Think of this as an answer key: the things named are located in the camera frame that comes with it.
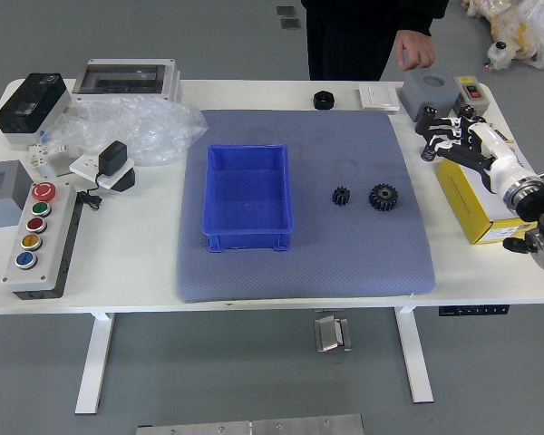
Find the person's left hand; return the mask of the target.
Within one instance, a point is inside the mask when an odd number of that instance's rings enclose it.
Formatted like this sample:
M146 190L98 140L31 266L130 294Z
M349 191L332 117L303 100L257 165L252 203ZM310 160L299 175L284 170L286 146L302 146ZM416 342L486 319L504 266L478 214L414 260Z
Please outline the person's left hand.
M411 30L396 33L393 53L402 72L429 68L436 60L431 36Z

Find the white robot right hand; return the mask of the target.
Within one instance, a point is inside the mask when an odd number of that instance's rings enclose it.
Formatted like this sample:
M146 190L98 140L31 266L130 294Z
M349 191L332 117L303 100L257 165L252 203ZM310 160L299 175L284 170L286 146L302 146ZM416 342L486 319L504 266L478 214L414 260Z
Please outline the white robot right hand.
M431 121L423 133L422 159L444 157L481 175L483 186L502 197L536 174L524 168L506 141L483 119L466 117Z

